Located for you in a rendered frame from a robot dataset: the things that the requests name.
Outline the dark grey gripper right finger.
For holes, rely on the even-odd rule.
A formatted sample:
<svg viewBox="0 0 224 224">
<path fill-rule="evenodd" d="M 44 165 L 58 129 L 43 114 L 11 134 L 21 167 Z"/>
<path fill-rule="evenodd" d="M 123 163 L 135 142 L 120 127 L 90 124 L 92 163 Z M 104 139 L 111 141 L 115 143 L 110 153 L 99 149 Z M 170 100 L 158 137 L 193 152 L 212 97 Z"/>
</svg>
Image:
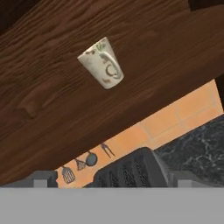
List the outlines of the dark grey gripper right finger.
<svg viewBox="0 0 224 224">
<path fill-rule="evenodd" d="M 190 171 L 172 171 L 170 175 L 170 186 L 178 188 L 222 188 L 222 185 L 202 180 Z"/>
</svg>

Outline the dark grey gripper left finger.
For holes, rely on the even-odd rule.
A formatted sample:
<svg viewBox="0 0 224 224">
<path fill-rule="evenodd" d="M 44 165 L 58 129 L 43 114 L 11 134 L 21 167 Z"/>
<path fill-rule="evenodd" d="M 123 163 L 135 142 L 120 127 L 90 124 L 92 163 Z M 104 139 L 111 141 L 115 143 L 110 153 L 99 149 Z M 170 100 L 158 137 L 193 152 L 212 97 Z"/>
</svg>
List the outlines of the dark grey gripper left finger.
<svg viewBox="0 0 224 224">
<path fill-rule="evenodd" d="M 8 188 L 58 187 L 56 171 L 35 171 L 26 178 L 4 185 Z"/>
</svg>

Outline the dark wooden cabinet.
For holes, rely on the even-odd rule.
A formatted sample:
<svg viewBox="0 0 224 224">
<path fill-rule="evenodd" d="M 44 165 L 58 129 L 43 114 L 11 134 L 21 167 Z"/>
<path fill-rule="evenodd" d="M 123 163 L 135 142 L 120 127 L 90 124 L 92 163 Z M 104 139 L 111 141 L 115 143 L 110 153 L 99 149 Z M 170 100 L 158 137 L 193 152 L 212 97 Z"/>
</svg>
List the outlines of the dark wooden cabinet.
<svg viewBox="0 0 224 224">
<path fill-rule="evenodd" d="M 107 37 L 123 80 L 77 60 Z M 224 74 L 224 0 L 0 0 L 0 186 L 54 170 Z"/>
</svg>

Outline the white patterned mug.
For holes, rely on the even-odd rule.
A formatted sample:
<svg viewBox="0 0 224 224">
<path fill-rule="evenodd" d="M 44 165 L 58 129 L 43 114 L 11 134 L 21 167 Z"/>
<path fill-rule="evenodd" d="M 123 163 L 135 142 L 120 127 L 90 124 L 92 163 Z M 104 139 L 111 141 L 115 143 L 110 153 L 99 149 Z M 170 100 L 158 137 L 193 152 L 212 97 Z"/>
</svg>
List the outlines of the white patterned mug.
<svg viewBox="0 0 224 224">
<path fill-rule="evenodd" d="M 123 70 L 107 37 L 91 45 L 77 60 L 105 89 L 115 87 L 124 78 Z"/>
</svg>

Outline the hanging slotted spatula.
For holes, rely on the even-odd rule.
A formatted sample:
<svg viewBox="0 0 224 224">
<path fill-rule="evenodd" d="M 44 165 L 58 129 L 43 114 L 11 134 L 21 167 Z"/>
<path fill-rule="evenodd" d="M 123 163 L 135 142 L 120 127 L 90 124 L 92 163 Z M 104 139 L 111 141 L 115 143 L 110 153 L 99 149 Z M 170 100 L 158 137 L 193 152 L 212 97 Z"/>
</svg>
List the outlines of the hanging slotted spatula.
<svg viewBox="0 0 224 224">
<path fill-rule="evenodd" d="M 75 181 L 75 176 L 73 171 L 66 166 L 62 166 L 62 177 L 67 184 L 70 184 Z"/>
</svg>

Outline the hanging whisk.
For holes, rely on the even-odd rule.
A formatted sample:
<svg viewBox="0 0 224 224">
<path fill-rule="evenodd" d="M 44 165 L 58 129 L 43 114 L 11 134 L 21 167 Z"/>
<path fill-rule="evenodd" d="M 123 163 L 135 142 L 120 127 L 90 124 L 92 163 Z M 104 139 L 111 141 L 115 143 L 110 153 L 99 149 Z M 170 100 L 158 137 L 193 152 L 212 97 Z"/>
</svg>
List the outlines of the hanging whisk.
<svg viewBox="0 0 224 224">
<path fill-rule="evenodd" d="M 78 170 L 78 171 L 81 171 L 81 170 L 83 170 L 83 169 L 86 168 L 86 163 L 85 163 L 84 161 L 79 160 L 79 159 L 77 159 L 77 158 L 76 158 L 74 161 L 76 162 L 77 170 Z"/>
</svg>

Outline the hanging black ladle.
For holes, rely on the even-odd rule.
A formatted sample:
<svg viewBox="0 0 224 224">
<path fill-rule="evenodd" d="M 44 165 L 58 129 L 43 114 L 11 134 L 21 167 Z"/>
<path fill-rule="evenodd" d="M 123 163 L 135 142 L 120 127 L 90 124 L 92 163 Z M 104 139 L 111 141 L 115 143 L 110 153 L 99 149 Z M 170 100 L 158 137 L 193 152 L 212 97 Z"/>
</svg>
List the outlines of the hanging black ladle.
<svg viewBox="0 0 224 224">
<path fill-rule="evenodd" d="M 90 151 L 86 157 L 86 165 L 94 166 L 94 165 L 96 165 L 97 161 L 98 161 L 97 155 Z"/>
</svg>

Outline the hanging metal tongs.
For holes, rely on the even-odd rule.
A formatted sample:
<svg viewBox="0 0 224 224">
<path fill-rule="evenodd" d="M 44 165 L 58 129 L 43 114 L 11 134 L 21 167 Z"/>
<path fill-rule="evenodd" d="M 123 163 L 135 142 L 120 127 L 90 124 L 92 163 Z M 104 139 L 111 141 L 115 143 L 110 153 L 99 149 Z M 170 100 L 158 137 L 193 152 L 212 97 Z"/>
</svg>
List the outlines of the hanging metal tongs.
<svg viewBox="0 0 224 224">
<path fill-rule="evenodd" d="M 113 155 L 114 157 L 116 156 L 107 144 L 101 143 L 101 148 L 104 150 L 104 152 L 108 155 L 109 158 L 111 158 L 111 155 Z"/>
</svg>

